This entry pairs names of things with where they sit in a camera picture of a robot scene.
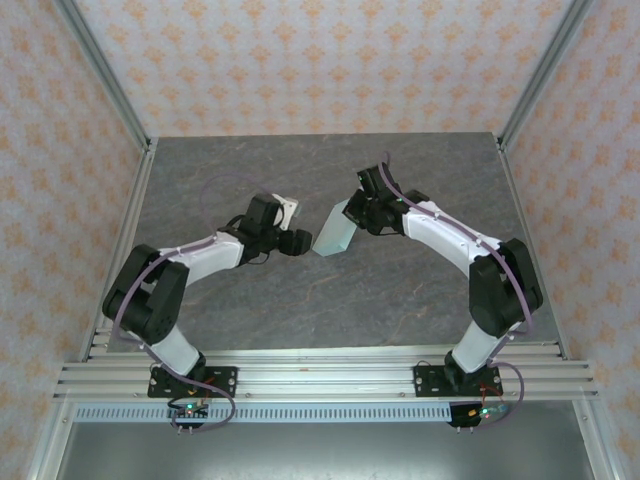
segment red wire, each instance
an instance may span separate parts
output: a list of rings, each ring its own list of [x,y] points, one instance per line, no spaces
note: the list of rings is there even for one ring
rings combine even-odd
[[[484,401],[487,398],[487,387],[484,386],[484,383],[480,384],[480,390],[482,391],[482,406],[484,407]]]
[[[490,392],[495,393],[500,398],[500,400],[502,400],[502,403],[504,403],[504,399],[502,398],[502,395],[500,394],[498,389],[493,388],[493,387],[491,387],[489,385],[480,385],[480,386],[485,388],[485,392],[486,392],[486,390],[489,390]]]
[[[204,383],[206,383],[207,385],[211,385],[211,382],[213,382],[215,379],[216,379],[216,377],[211,377],[209,380],[207,380],[207,381],[206,381],[206,382],[204,382]],[[206,395],[204,396],[204,399],[205,399],[205,400],[206,400],[206,399],[208,399],[208,398],[209,398],[209,390],[207,390],[207,393],[206,393]]]

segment wall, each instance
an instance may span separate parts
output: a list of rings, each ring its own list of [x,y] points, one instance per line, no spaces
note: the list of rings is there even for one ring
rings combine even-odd
[[[79,0],[152,136],[500,133],[569,0]]]
[[[0,478],[24,478],[138,151],[51,0],[0,3]]]
[[[597,0],[509,158],[556,318],[640,472],[640,10]]]

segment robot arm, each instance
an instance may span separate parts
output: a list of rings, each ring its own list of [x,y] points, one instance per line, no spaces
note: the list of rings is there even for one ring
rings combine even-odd
[[[382,229],[395,232],[424,243],[453,263],[469,279],[469,311],[473,322],[462,340],[445,358],[445,376],[454,387],[472,383],[476,374],[486,368],[491,354],[501,345],[509,331],[517,329],[524,320],[524,312],[513,286],[490,252],[473,241],[448,220],[429,198],[412,190],[406,197],[425,213],[411,208],[397,198],[383,182],[378,167],[358,172],[361,189],[351,197],[343,213],[359,228],[373,235]],[[397,184],[392,185],[400,191]],[[526,246],[517,239],[502,242],[455,221],[466,231],[481,239],[502,255],[514,272],[531,312],[542,305],[531,258]]]
[[[161,255],[177,251],[134,292],[120,326],[148,345],[175,373],[203,382],[206,360],[176,325],[185,288],[221,270],[249,263],[261,254],[269,255],[273,250],[291,256],[306,253],[311,246],[311,234],[289,230],[296,208],[296,200],[259,194],[251,200],[246,214],[235,217],[215,236],[170,249],[138,245],[103,302],[104,315],[115,319],[141,272]]]

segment enclosure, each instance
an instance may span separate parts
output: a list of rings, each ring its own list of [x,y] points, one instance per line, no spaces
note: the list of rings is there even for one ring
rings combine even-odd
[[[5,3],[3,478],[635,478],[633,2]],[[544,303],[497,357],[524,378],[500,369],[513,418],[456,435],[456,398],[418,395],[415,366],[469,327],[468,280],[358,230],[189,286],[178,324],[238,368],[238,410],[177,437],[152,360],[101,310],[132,248],[207,238],[262,190],[315,240],[384,160],[529,247]]]

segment black mounting plate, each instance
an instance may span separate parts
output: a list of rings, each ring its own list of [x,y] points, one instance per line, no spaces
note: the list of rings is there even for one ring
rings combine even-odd
[[[205,367],[205,382],[210,383],[214,387],[227,392],[232,397],[236,395],[236,386],[238,384],[238,368],[237,367]],[[161,367],[151,369],[151,380],[149,381],[149,390],[147,396],[149,398],[220,398],[222,395],[214,393],[204,388],[199,388],[195,393],[190,393],[191,385],[176,380],[174,377]]]
[[[413,386],[416,397],[481,397],[480,384],[493,387],[502,395],[502,382],[496,382],[500,378],[498,367],[487,368],[480,373],[474,382],[462,385],[456,392],[453,386],[444,376],[444,365],[416,365],[413,367]],[[495,392],[487,389],[487,397],[497,397]]]

